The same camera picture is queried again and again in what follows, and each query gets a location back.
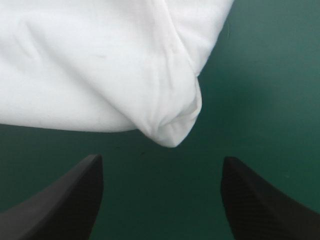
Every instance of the white towel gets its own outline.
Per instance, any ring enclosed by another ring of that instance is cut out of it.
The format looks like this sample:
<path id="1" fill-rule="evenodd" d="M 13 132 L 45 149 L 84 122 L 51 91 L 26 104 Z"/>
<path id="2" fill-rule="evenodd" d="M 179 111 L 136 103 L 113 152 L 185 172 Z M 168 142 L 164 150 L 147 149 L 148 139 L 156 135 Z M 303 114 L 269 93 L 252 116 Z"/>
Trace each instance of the white towel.
<path id="1" fill-rule="evenodd" d="M 233 0 L 0 0 L 0 123 L 175 147 Z"/>

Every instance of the fabric fold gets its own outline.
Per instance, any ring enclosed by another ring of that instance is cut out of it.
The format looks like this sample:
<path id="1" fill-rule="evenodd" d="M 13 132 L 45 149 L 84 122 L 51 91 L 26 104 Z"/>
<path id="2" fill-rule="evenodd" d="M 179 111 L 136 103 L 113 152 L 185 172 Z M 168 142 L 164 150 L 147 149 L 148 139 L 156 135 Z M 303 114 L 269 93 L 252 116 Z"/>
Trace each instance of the fabric fold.
<path id="1" fill-rule="evenodd" d="M 0 123 L 175 147 L 231 0 L 0 0 Z"/>

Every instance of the green surface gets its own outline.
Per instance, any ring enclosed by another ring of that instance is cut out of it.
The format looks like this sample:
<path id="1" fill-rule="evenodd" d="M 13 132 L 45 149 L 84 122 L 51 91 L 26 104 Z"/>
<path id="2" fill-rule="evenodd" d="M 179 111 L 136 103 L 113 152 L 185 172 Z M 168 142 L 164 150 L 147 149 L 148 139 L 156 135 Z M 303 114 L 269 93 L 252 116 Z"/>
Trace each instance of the green surface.
<path id="1" fill-rule="evenodd" d="M 226 155 L 320 212 L 319 9 L 317 0 L 236 0 L 199 78 L 202 112 L 177 148 L 138 131 L 0 125 L 0 211 L 100 153 L 92 240 L 232 240 L 220 197 Z"/>

